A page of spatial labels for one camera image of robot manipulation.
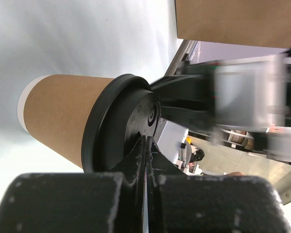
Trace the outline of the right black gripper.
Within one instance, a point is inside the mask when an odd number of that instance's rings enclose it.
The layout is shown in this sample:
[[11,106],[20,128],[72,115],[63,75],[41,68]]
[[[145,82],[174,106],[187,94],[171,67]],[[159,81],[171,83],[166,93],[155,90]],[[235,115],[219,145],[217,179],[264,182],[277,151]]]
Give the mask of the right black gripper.
[[[285,126],[291,118],[291,64],[283,54],[221,60],[213,77],[165,76],[151,85],[162,98],[208,101],[215,99],[218,126],[262,132]],[[209,132],[214,120],[206,111],[162,106],[161,117],[190,131]]]

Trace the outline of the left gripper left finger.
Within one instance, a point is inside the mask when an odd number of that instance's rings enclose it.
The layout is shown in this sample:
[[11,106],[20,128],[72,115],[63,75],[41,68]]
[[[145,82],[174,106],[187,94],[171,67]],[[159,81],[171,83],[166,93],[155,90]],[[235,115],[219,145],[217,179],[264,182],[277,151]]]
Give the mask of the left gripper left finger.
[[146,139],[110,172],[24,173],[0,203],[0,233],[140,233]]

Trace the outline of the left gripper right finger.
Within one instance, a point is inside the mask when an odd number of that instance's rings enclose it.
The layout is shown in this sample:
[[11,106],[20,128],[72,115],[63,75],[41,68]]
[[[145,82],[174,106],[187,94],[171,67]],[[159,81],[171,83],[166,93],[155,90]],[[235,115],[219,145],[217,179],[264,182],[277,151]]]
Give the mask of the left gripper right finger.
[[151,233],[290,233],[278,192],[257,176],[189,176],[147,138]]

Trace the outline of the black plastic cup lid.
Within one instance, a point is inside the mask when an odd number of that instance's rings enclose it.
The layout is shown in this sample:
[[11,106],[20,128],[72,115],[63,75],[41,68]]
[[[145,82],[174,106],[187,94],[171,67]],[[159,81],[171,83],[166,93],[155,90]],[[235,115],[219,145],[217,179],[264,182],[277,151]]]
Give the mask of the black plastic cup lid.
[[124,74],[112,80],[94,103],[84,128],[83,171],[109,171],[140,137],[155,137],[161,118],[159,99],[142,77]]

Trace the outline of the brown paper coffee cup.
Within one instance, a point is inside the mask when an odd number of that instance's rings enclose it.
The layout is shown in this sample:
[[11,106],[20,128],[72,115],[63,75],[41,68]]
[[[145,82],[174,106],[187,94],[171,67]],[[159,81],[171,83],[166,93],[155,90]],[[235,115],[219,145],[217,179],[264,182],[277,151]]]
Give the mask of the brown paper coffee cup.
[[22,91],[17,116],[34,139],[78,167],[86,122],[111,78],[67,74],[40,76]]

